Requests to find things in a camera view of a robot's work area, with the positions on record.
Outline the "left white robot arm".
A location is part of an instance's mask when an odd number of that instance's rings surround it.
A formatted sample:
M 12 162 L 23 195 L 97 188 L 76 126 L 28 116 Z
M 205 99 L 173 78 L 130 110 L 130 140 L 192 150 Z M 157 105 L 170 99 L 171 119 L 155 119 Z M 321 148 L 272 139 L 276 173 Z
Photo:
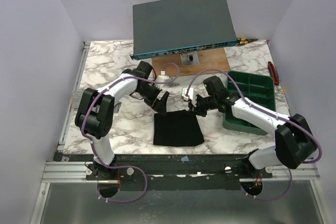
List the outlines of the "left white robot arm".
M 115 154 L 111 148 L 108 133 L 112 127 L 113 115 L 117 105 L 124 96 L 138 93 L 145 104 L 155 112 L 166 115 L 166 103 L 169 92 L 161 98 L 162 89 L 154 81 L 149 81 L 153 67 L 140 61 L 135 69 L 126 69 L 119 78 L 99 88 L 87 88 L 83 91 L 79 102 L 75 125 L 93 147 L 94 161 L 99 165 L 98 173 L 104 179 L 112 179 L 116 175 L 113 164 Z

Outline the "black underwear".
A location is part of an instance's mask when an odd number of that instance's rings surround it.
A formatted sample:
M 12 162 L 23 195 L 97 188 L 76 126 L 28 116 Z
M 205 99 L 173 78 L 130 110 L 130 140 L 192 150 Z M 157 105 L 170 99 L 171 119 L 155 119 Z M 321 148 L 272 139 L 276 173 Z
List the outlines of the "black underwear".
M 185 110 L 154 114 L 154 145 L 196 147 L 203 143 L 204 136 L 195 115 Z

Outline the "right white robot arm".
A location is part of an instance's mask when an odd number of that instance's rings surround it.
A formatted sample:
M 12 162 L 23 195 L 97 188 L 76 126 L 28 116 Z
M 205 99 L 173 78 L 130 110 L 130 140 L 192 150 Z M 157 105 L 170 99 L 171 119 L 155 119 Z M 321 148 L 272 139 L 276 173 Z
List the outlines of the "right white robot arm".
M 296 169 L 318 149 L 302 115 L 279 114 L 253 103 L 240 93 L 229 92 L 218 76 L 205 79 L 203 84 L 208 96 L 196 96 L 196 114 L 205 116 L 209 110 L 218 110 L 247 121 L 275 140 L 274 146 L 257 149 L 247 155 L 246 161 L 241 165 L 241 171 L 246 177 L 255 177 L 267 166 L 284 165 Z

